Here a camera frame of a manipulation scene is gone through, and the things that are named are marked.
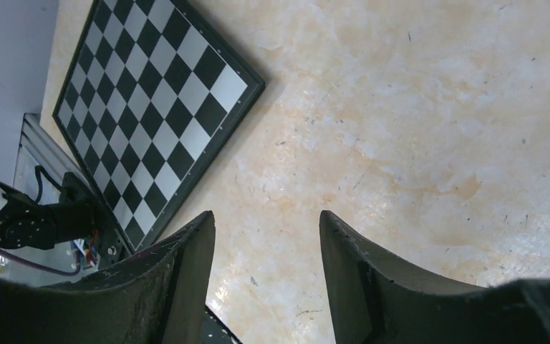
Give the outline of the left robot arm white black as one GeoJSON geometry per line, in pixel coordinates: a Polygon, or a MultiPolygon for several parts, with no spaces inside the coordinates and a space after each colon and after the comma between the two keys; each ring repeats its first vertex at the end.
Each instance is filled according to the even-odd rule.
{"type": "Polygon", "coordinates": [[[39,204],[0,182],[0,248],[49,250],[100,231],[105,213],[84,181],[66,172],[59,201],[39,204]]]}

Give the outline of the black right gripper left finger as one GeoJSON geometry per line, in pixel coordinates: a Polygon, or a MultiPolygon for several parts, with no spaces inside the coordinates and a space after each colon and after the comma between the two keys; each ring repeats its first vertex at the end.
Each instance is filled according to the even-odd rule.
{"type": "Polygon", "coordinates": [[[214,215],[204,211],[77,282],[0,279],[0,343],[199,343],[215,234],[214,215]]]}

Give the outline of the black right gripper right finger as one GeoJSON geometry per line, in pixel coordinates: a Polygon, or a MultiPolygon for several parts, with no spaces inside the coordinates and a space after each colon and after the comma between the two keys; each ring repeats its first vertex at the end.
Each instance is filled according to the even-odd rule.
{"type": "Polygon", "coordinates": [[[319,218],[338,343],[550,343],[550,279],[479,287],[423,269],[331,211],[319,218]]]}

